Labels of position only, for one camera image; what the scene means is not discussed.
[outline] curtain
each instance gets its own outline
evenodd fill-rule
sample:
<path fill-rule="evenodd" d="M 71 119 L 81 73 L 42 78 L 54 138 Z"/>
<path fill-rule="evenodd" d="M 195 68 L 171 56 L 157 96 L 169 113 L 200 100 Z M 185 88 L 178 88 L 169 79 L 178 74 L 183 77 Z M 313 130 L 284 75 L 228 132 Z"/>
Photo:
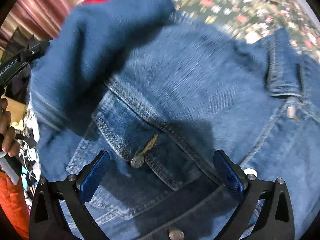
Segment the curtain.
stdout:
<path fill-rule="evenodd" d="M 63 20 L 79 1 L 18 0 L 0 28 L 0 48 L 5 49 L 17 27 L 28 38 L 56 38 Z"/>

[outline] screw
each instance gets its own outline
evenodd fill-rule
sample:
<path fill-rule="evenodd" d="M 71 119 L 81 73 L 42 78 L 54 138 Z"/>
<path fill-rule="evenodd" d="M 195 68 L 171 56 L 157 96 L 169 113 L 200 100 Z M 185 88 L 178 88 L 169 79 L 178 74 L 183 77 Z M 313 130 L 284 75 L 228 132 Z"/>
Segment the screw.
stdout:
<path fill-rule="evenodd" d="M 279 184 L 284 184 L 284 180 L 281 179 L 281 178 L 278 178 L 277 181 L 278 181 Z"/>
<path fill-rule="evenodd" d="M 69 180 L 69 181 L 74 181 L 76 178 L 77 178 L 77 175 L 76 175 L 76 174 L 70 174 L 70 175 L 68 176 L 68 180 Z"/>
<path fill-rule="evenodd" d="M 39 180 L 39 184 L 40 184 L 40 185 L 43 185 L 45 182 L 46 182 L 46 179 L 41 179 L 41 180 Z"/>
<path fill-rule="evenodd" d="M 249 180 L 255 180 L 256 176 L 254 176 L 253 174 L 248 174 L 248 179 Z"/>

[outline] floral fabric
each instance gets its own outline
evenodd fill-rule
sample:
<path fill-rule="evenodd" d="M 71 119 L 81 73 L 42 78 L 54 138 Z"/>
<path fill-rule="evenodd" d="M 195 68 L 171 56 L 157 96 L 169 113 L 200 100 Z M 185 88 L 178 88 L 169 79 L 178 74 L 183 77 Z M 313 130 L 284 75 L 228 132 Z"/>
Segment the floral fabric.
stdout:
<path fill-rule="evenodd" d="M 237 39 L 254 43 L 286 27 L 297 53 L 320 62 L 320 35 L 296 0 L 175 0 L 184 16 L 204 20 Z"/>

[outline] orange sleeve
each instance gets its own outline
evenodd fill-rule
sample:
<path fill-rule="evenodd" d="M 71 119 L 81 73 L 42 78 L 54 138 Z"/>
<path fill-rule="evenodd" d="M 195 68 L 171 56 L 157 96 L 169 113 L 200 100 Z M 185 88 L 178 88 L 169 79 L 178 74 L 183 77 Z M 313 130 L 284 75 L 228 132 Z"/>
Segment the orange sleeve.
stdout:
<path fill-rule="evenodd" d="M 21 178 L 14 185 L 4 172 L 0 171 L 0 205 L 18 234 L 24 239 L 29 239 L 29 213 Z"/>

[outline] denim jacket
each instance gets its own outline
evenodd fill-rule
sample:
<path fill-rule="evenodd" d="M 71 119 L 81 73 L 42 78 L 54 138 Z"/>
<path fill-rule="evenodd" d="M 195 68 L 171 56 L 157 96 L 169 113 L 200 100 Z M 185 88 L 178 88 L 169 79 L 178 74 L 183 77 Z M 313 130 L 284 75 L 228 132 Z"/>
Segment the denim jacket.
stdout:
<path fill-rule="evenodd" d="M 223 149 L 286 181 L 299 239 L 320 209 L 320 67 L 288 39 L 279 29 L 248 45 L 171 0 L 76 8 L 31 74 L 43 175 L 63 180 L 106 150 L 86 206 L 111 240 L 169 239 L 170 228 L 212 240 L 237 205 L 212 164 Z"/>

